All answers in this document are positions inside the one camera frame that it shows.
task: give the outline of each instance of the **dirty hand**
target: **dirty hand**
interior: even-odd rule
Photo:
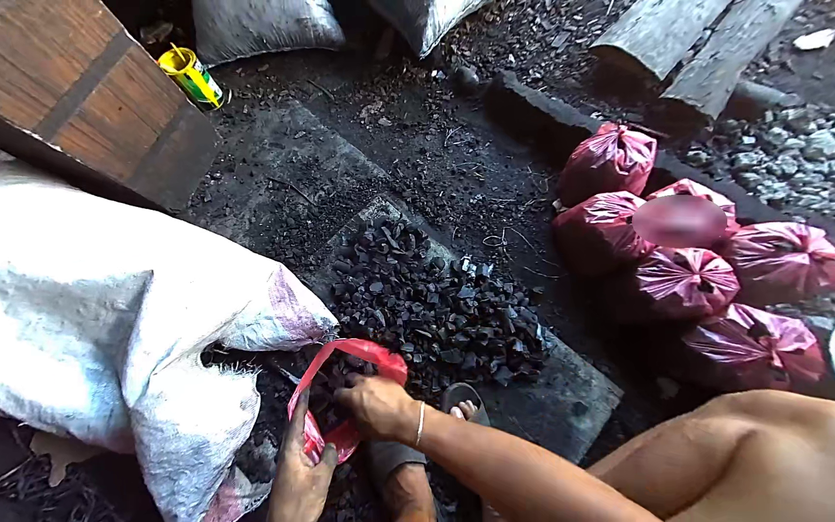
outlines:
[[[304,417],[308,394],[298,404],[279,449],[279,462],[269,501],[269,522],[315,522],[328,498],[328,486],[337,467],[337,449],[327,444],[318,465],[304,454]]]
[[[379,440],[415,442],[420,402],[389,379],[354,374],[352,382],[354,387],[337,390],[335,399],[354,412],[361,432]]]

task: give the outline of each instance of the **charcoal pile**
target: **charcoal pile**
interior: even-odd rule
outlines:
[[[332,265],[342,276],[331,304],[342,336],[402,354],[414,397],[434,399],[455,382],[535,381],[547,357],[536,307],[543,289],[431,250],[426,232],[388,217],[347,238]]]

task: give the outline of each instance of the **wooden beam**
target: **wooden beam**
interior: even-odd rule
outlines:
[[[716,120],[733,94],[739,75],[778,35],[801,3],[737,0],[662,98]]]
[[[664,80],[731,0],[637,0],[591,52],[633,74]]]

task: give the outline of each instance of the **dirt floor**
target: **dirt floor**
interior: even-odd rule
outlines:
[[[527,287],[544,287],[541,322],[623,390],[620,406],[580,462],[591,464],[647,428],[697,407],[713,392],[676,385],[641,350],[644,333],[614,327],[596,312],[602,296],[589,281],[566,274],[551,242],[550,203],[561,165],[551,164],[535,144],[493,125],[477,96],[457,94],[452,73],[469,66],[484,83],[499,70],[514,70],[528,86],[583,113],[656,127],[652,92],[617,81],[587,52],[631,4],[495,1],[418,61],[397,35],[388,56],[377,58],[388,25],[365,3],[336,2],[349,49],[265,55],[213,69],[215,79],[233,91],[225,108],[209,114],[223,142],[179,217],[281,261],[305,279],[329,261],[325,242],[377,194],[399,198],[453,252],[491,261]],[[133,33],[152,19],[149,10],[122,17]],[[790,48],[795,37],[826,27],[835,27],[835,3],[807,1],[747,76],[835,107],[835,43],[808,54]],[[180,24],[177,42],[189,44],[190,31]],[[694,137],[677,136],[663,145],[685,150]],[[279,153],[290,141],[316,153]],[[331,147],[344,151],[343,142],[364,157],[337,161]],[[266,362],[257,363],[261,394],[273,400],[261,411],[261,418],[271,421],[257,431],[255,442],[278,443],[291,386]],[[292,356],[284,364],[295,369],[305,360]],[[120,458],[113,467],[103,461],[83,467],[101,478],[99,487],[122,506],[120,516],[155,519],[130,507],[143,505],[142,488],[119,493],[105,479],[130,480],[136,473],[132,459]],[[362,465],[349,464],[339,473],[361,484],[355,499],[369,498]],[[448,515],[468,505],[466,493],[453,483],[438,481],[435,492],[445,497]],[[379,516],[350,511],[344,504],[350,502],[343,492],[332,491],[331,520]]]

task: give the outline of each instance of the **dirty sack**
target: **dirty sack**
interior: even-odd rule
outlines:
[[[418,58],[424,57],[465,18],[491,0],[369,0],[398,29]]]
[[[739,224],[736,222],[736,204],[728,199],[725,195],[711,190],[690,179],[679,179],[679,181],[660,188],[654,193],[646,197],[647,202],[651,202],[657,198],[664,198],[666,196],[688,195],[703,198],[711,203],[717,205],[726,215],[726,233],[729,236],[739,229]]]
[[[835,246],[827,232],[801,223],[757,223],[739,229],[724,258],[751,305],[793,303],[835,290]]]
[[[620,279],[609,298],[618,320],[631,324],[709,317],[739,291],[733,268],[702,248],[659,247]]]
[[[297,350],[336,320],[282,264],[159,212],[0,162],[0,416],[135,453],[165,520],[232,522],[256,375],[212,343]]]
[[[682,336],[697,356],[685,375],[723,391],[801,389],[826,372],[818,340],[798,320],[731,304]]]
[[[575,206],[602,192],[640,195],[656,161],[656,140],[626,125],[601,125],[575,148],[560,173],[562,204]]]
[[[600,276],[648,254],[655,245],[640,238],[631,224],[643,203],[626,191],[597,194],[556,216],[553,234],[566,267]]]
[[[192,17],[199,58],[208,66],[346,43],[328,0],[192,0]]]
[[[298,403],[299,395],[305,388],[311,385],[315,374],[321,369],[321,365],[328,360],[334,350],[341,350],[365,362],[375,364],[380,377],[390,379],[401,386],[404,386],[404,383],[407,382],[408,367],[404,363],[404,359],[402,356],[390,352],[388,348],[363,339],[340,339],[332,341],[324,345],[317,353],[311,365],[308,366],[308,370],[305,371],[299,381],[298,386],[296,386],[295,392],[292,393],[292,398],[288,400],[289,421],[292,420],[292,414],[295,412],[295,405]],[[315,464],[321,461],[324,446],[331,442],[337,448],[338,462],[342,464],[353,455],[361,439],[362,437],[356,429],[356,424],[353,419],[346,419],[329,433],[321,435],[321,429],[317,425],[314,414],[308,410],[305,416],[304,447],[302,450]]]

